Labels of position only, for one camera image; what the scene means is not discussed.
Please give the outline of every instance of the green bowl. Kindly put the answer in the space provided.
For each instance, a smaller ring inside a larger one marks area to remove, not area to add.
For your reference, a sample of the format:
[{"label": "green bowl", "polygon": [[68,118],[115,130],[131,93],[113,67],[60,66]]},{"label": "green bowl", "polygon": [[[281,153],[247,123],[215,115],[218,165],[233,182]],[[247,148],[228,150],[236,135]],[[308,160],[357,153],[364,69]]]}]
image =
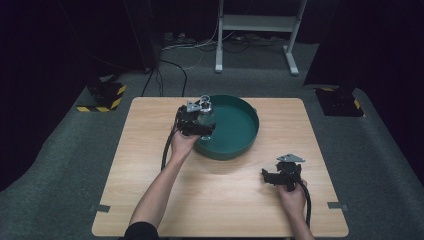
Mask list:
[{"label": "green bowl", "polygon": [[229,95],[210,96],[216,128],[210,140],[199,139],[194,149],[215,160],[242,155],[255,142],[259,129],[256,110],[246,101]]}]

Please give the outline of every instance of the white metal stand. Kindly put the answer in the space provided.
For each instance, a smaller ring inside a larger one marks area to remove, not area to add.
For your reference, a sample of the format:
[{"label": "white metal stand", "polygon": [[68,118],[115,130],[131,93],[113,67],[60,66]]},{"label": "white metal stand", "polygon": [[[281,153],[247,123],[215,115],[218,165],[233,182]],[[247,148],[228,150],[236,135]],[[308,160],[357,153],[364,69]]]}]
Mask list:
[{"label": "white metal stand", "polygon": [[215,72],[222,72],[222,32],[224,30],[241,31],[271,31],[271,32],[291,32],[289,44],[283,46],[283,51],[293,75],[298,75],[296,63],[292,50],[296,40],[296,35],[302,22],[303,12],[307,0],[300,0],[300,7],[296,16],[253,16],[253,15],[224,15],[224,0],[219,0],[219,20],[218,20],[218,46],[216,48]]}]

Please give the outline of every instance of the hand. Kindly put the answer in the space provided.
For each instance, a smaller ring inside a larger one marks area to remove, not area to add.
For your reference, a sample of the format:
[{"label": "hand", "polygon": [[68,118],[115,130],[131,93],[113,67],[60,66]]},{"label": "hand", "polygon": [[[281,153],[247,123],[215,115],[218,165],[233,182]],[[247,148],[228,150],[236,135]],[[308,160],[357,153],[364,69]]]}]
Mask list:
[{"label": "hand", "polygon": [[193,145],[200,136],[185,136],[181,131],[177,131],[172,137],[171,148],[172,156],[171,158],[177,158],[180,160],[185,160],[193,149]]},{"label": "hand", "polygon": [[278,192],[280,193],[281,202],[283,204],[283,209],[288,215],[289,218],[299,218],[303,216],[303,210],[305,208],[305,192],[303,191],[300,184],[295,184],[295,189],[291,192],[287,191],[287,186],[285,185],[276,185]]}]

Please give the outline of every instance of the person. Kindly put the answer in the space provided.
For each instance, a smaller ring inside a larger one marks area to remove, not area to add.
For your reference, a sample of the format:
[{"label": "person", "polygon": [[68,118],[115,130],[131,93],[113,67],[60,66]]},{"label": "person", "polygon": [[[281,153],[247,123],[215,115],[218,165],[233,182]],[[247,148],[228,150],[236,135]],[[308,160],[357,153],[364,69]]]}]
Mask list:
[{"label": "person", "polygon": [[[175,179],[198,138],[175,132],[171,140],[171,157],[135,207],[124,240],[159,239],[157,229],[165,214]],[[302,188],[296,186],[294,191],[288,192],[285,186],[276,187],[296,239],[313,239],[303,216],[305,197]]]}]

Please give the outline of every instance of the wooden tabletop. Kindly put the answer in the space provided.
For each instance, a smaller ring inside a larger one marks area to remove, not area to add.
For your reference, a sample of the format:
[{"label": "wooden tabletop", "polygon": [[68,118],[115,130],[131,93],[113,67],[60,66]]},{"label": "wooden tabletop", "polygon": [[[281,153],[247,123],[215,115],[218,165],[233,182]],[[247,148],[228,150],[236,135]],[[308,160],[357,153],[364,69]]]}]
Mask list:
[{"label": "wooden tabletop", "polygon": [[[312,200],[315,237],[343,237],[348,227],[303,102],[295,98],[243,98],[257,110],[259,131],[240,157],[218,161],[196,151],[184,163],[159,226],[161,237],[288,237],[290,224],[275,187],[261,169],[276,172],[277,157],[295,154]],[[106,182],[92,232],[123,236],[139,199],[160,172],[176,111],[189,98],[135,98]]]}]

